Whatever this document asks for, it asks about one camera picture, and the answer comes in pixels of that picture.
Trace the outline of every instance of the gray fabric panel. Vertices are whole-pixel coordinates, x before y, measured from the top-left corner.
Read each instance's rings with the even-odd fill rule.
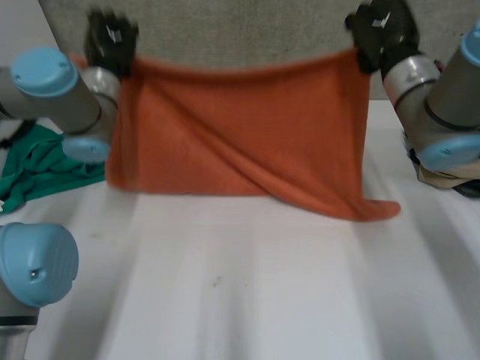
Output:
[[[360,0],[40,0],[60,47],[81,52],[91,5],[139,22],[139,53],[199,67],[243,68],[325,55],[351,45],[344,18]],[[448,61],[480,16],[478,0],[410,0],[421,48]],[[386,98],[380,79],[373,99]]]

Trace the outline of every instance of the white table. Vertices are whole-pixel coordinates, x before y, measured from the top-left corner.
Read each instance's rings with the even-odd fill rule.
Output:
[[[480,204],[417,182],[391,105],[369,113],[365,187],[393,220],[105,184],[2,217],[63,224],[80,250],[27,358],[480,359]]]

